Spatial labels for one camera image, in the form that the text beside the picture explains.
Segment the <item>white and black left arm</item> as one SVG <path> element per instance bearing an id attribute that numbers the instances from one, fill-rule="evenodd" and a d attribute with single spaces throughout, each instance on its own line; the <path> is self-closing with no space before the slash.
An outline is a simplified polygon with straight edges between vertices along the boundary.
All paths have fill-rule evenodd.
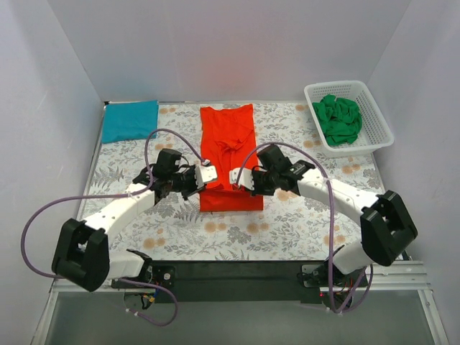
<path id="1" fill-rule="evenodd" d="M 151 282 L 152 260 L 135 249 L 111 252 L 116 237 L 139 215 L 170 193 L 187 198 L 205 187 L 202 165 L 179 165 L 181 153 L 162 149 L 153 164 L 144 167 L 127 187 L 125 198 L 115 198 L 100 211 L 71 218 L 61 228 L 52 259 L 52 271 L 93 292 L 106 280 L 132 278 Z"/>

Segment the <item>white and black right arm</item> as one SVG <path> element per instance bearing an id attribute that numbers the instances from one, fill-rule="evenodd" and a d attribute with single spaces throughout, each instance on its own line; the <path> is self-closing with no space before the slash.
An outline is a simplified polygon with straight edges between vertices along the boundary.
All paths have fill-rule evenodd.
<path id="1" fill-rule="evenodd" d="M 291 162 L 278 144 L 253 150 L 260 164 L 230 172 L 232 183 L 252 196 L 271 196 L 290 191 L 328 206 L 360 226 L 361 238 L 338 249 L 331 248 L 323 264 L 303 274 L 308 286 L 336 286 L 370 265 L 389 267 L 418 236 L 418 230 L 401 196 L 359 190 L 327 177 L 312 157 Z"/>

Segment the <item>orange t shirt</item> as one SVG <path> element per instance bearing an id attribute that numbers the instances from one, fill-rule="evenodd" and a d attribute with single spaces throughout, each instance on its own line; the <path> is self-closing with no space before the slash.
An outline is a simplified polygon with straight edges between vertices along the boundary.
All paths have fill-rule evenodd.
<path id="1" fill-rule="evenodd" d="M 200 211 L 261 211 L 264 208 L 262 196 L 235 190 L 229 181 L 229 173 L 234 168 L 251 169 L 258 165 L 254 155 L 245 160 L 256 147 L 253 105 L 222 110 L 207 106 L 201 108 L 200 113 L 201 155 L 211 161 L 218 175 L 218 180 L 208 184 L 200 194 Z"/>

